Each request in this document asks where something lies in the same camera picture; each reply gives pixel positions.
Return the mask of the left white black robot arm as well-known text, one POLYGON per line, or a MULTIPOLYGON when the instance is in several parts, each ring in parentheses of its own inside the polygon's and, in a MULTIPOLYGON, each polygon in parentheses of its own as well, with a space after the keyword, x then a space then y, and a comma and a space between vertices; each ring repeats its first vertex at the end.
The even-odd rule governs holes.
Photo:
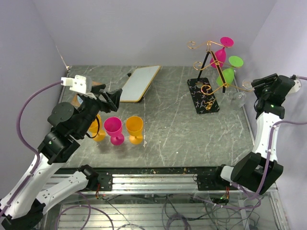
POLYGON ((57 104, 48 122, 52 125, 38 147, 26 173, 18 184, 0 201, 2 226, 6 230, 30 230, 57 203, 71 194, 93 190, 99 174, 89 165, 83 165, 60 183, 44 190, 51 176, 60 169, 79 148, 78 140, 88 135, 99 112, 117 111, 122 89, 106 92, 105 85, 94 86, 93 97, 81 95, 82 104, 75 108, 69 102, 57 104))

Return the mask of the clear wine glass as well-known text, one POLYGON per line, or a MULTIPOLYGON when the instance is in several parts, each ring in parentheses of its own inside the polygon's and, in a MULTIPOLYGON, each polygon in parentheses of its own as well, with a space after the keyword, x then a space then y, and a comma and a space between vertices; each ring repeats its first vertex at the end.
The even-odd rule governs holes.
POLYGON ((236 89, 236 93, 231 99, 231 106, 235 109, 243 107, 247 101, 249 93, 254 92, 254 87, 252 86, 251 79, 244 79, 241 85, 235 84, 233 86, 236 89))

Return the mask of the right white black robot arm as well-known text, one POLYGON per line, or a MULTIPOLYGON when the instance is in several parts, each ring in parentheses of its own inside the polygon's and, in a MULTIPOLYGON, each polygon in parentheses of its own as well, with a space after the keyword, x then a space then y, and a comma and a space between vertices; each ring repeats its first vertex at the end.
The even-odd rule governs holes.
POLYGON ((254 109, 257 113, 257 134, 252 151, 235 166, 222 164, 211 178, 218 190, 225 186, 241 185, 264 194, 282 175, 283 166, 278 163, 276 144, 279 126, 284 119, 282 106, 287 94, 295 86, 296 76, 272 74, 251 82, 257 97, 254 109))

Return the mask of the yellow wine glass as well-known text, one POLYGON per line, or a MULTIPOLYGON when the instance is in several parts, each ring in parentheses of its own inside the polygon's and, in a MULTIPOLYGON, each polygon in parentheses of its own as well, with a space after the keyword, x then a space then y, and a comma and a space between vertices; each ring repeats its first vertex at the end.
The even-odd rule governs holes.
POLYGON ((103 122, 98 114, 95 120, 91 123, 87 136, 96 142, 102 141, 106 137, 106 133, 103 130, 103 122))
POLYGON ((126 120, 126 129, 129 134, 129 141, 134 145, 142 142, 143 120, 138 116, 131 116, 126 120))

